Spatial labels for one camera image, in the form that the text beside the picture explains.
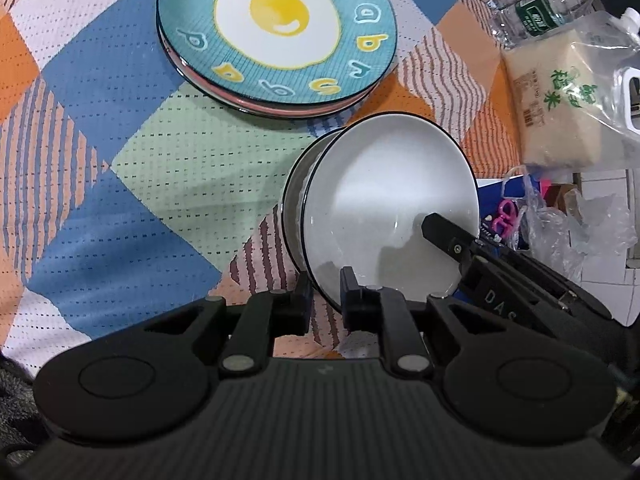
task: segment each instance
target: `clear plastic bag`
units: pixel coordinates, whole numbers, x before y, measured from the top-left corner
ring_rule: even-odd
[[[520,234],[529,253],[574,282],[580,281],[585,257],[623,254],[638,241],[631,213],[619,196],[586,200],[574,189],[564,196],[568,212],[564,214],[546,205],[526,171],[524,187],[523,198],[505,198],[518,204]],[[517,236],[516,232],[505,240],[512,249],[517,248]]]
[[[629,86],[640,77],[636,18],[594,12],[504,53],[529,171],[640,166]]]

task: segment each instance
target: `plate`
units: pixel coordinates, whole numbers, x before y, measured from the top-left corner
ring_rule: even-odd
[[[300,236],[314,285],[335,308],[344,266],[359,283],[396,288],[408,300],[452,292],[458,264],[422,237],[433,212],[478,236],[476,178],[449,134],[400,112],[345,128],[320,155],[303,197]]]
[[[253,100],[316,104],[377,82],[396,49],[388,0],[158,0],[187,65]]]
[[[280,200],[280,224],[282,225],[282,238],[287,252],[298,272],[305,270],[305,261],[302,256],[302,243],[300,241],[300,201],[306,179],[311,172],[313,164],[324,149],[342,131],[342,128],[334,130],[325,136],[318,137],[298,157],[293,168],[289,172],[287,182],[282,191]]]
[[[232,92],[225,91],[225,89],[214,85],[210,81],[207,81],[200,74],[194,72],[184,62],[184,60],[180,56],[178,56],[176,51],[173,50],[168,44],[160,28],[158,28],[158,36],[160,37],[162,47],[164,48],[164,52],[165,54],[167,54],[169,61],[171,61],[171,64],[175,67],[178,73],[180,73],[180,75],[189,83],[194,85],[201,92],[205,93],[213,99],[222,102],[227,106],[261,117],[275,119],[307,119],[335,114],[344,110],[345,108],[353,106],[360,100],[364,99],[377,86],[376,83],[372,87],[367,88],[365,91],[349,99],[344,99],[343,101],[328,104],[317,104],[307,107],[303,107],[301,105],[284,104],[267,105],[264,102],[257,102],[246,97],[240,97],[236,94],[233,94]]]

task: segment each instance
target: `tablecloth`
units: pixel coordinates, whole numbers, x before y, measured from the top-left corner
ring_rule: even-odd
[[[314,137],[382,110],[441,124],[477,177],[518,162],[479,0],[390,0],[394,69],[359,107],[272,121],[205,97],[165,59],[155,0],[0,0],[0,344],[36,373],[66,348],[203,297],[292,288],[276,204]],[[318,295],[279,355],[340,348]]]

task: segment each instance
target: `pink scissors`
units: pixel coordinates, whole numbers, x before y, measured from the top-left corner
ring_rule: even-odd
[[[505,199],[498,206],[498,216],[491,223],[491,229],[501,238],[508,238],[516,228],[518,209],[513,200]]]

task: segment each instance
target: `fried egg design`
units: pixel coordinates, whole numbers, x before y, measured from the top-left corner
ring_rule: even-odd
[[[323,62],[340,40],[331,0],[216,0],[213,18],[229,45],[269,68]]]

